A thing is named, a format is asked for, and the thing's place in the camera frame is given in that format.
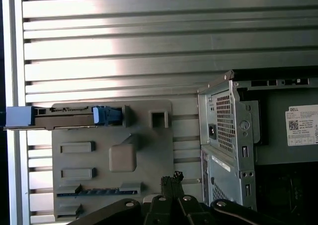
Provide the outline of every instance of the screw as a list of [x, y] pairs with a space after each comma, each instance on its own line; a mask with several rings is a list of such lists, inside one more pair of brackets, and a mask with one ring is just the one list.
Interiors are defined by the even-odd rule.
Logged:
[[243, 121], [240, 122], [239, 127], [240, 127], [242, 130], [247, 130], [247, 129], [249, 128], [249, 122], [243, 120]]
[[184, 196], [184, 197], [183, 197], [183, 200], [184, 200], [184, 201], [190, 201], [190, 200], [191, 200], [191, 197], [190, 197], [190, 196]]
[[217, 202], [217, 205], [219, 207], [225, 207], [227, 204], [225, 202], [223, 202], [223, 201], [219, 201], [219, 202]]
[[130, 203], [126, 203], [127, 207], [132, 207], [133, 205], [134, 205], [134, 203], [131, 203], [131, 202]]

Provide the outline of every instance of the barcode sticker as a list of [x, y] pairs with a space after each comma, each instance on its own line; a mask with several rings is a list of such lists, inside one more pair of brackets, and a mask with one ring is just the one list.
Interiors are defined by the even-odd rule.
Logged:
[[288, 146], [318, 144], [318, 105], [292, 106], [285, 116]]

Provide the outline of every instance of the blue latch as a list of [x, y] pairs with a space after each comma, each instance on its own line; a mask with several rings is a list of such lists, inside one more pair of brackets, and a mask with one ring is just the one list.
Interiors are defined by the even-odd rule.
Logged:
[[123, 114], [121, 110], [107, 106], [93, 107], [93, 117], [95, 125], [108, 126], [110, 124], [122, 124]]
[[6, 108], [6, 127], [28, 127], [34, 125], [34, 108], [7, 107]]

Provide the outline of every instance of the gray plastic panel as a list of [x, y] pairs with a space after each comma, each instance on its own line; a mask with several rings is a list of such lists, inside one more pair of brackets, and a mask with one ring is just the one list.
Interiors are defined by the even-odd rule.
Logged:
[[[168, 117], [172, 115], [169, 100], [145, 100], [101, 103], [77, 103], [72, 106], [107, 105], [111, 107], [126, 106], [130, 110], [130, 127], [113, 126], [98, 128], [79, 128], [71, 130], [52, 131], [53, 177], [54, 177], [54, 211], [61, 205], [82, 204], [83, 216], [99, 208], [116, 202], [122, 198], [133, 198], [142, 202], [143, 197], [153, 193], [160, 193], [160, 179], [171, 175], [173, 166], [173, 132]], [[164, 112], [163, 123], [151, 128], [149, 124], [150, 112]], [[121, 144], [132, 145], [134, 142], [126, 140], [130, 135], [138, 136], [136, 144], [137, 167], [134, 172], [111, 172], [109, 167], [109, 149]], [[94, 142], [95, 150], [87, 153], [60, 153], [60, 144]], [[91, 180], [66, 181], [61, 179], [61, 170], [96, 168], [96, 177]], [[64, 186], [78, 186], [83, 189], [92, 188], [120, 188], [121, 191], [140, 191], [136, 195], [107, 195], [107, 196], [78, 196], [57, 197], [57, 189]]]

